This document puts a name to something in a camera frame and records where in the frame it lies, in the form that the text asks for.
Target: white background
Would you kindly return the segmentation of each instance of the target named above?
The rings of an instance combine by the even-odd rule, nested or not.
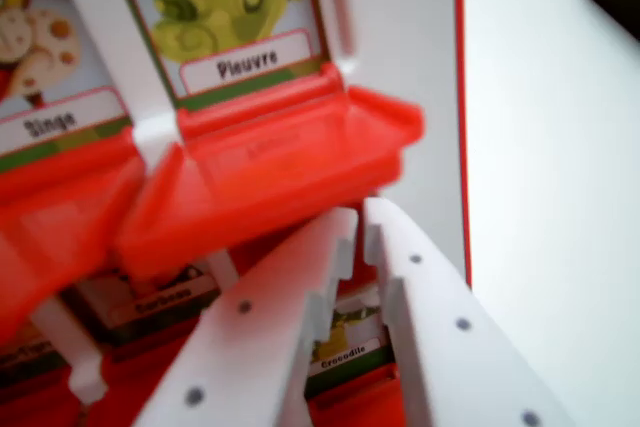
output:
[[[639,44],[590,0],[466,16],[474,291],[577,425],[636,427]]]

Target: red plastic slot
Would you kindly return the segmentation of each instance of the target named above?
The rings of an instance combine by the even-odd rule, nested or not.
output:
[[[74,427],[80,415],[80,401],[67,387],[69,370],[60,381],[14,400],[0,403],[3,427]]]
[[[181,114],[195,137],[170,149],[116,240],[130,274],[152,277],[397,179],[402,148],[423,134],[422,110],[345,92],[336,76],[326,67],[191,120]]]
[[[40,302],[100,265],[144,171],[126,131],[3,174],[0,342]]]

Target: green stripe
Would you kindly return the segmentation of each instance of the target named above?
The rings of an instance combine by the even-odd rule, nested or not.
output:
[[[42,144],[12,152],[0,157],[0,172],[6,172],[21,165],[44,159],[58,152],[59,150],[55,142],[43,142]]]
[[[131,125],[131,119],[129,117],[122,117],[121,119],[114,120],[113,122],[96,125],[93,130],[96,131],[101,139],[105,139],[112,135],[119,134],[123,128],[129,125]]]
[[[111,135],[117,134],[126,125],[131,125],[131,120],[128,117],[123,117],[112,122],[106,122],[102,125],[90,127],[90,129],[96,132],[98,134],[98,137],[104,139],[105,137],[110,137]],[[75,136],[81,134],[83,131],[90,129],[70,132],[68,136]],[[44,159],[45,157],[49,157],[64,150],[68,150],[61,147],[61,145],[64,145],[64,139],[66,137],[67,136],[58,137],[54,140],[42,142],[41,144],[32,145],[22,150],[17,150],[7,155],[3,155],[2,157],[0,157],[0,173],[15,169],[16,167],[20,167],[31,162],[35,162],[36,160]]]

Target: card label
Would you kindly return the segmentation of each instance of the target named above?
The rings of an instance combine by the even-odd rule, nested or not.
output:
[[[352,349],[346,352],[341,352],[340,354],[334,355],[333,357],[329,357],[328,359],[324,359],[319,362],[314,362],[309,367],[309,376],[319,374],[333,367],[337,367],[340,364],[349,362],[350,360],[363,356],[364,354],[367,354],[376,349],[379,349],[380,347],[381,347],[380,339],[377,339],[377,338],[371,339],[365,342],[364,344],[353,347]]]
[[[154,314],[173,305],[188,301],[200,294],[210,292],[215,288],[215,281],[208,275],[181,283],[170,289],[138,299],[131,304],[113,309],[109,315],[111,326],[115,327],[131,320]]]
[[[68,97],[0,123],[0,155],[124,115],[118,96],[108,87]]]
[[[189,94],[245,80],[311,57],[304,30],[294,30],[261,42],[183,64],[182,82]]]

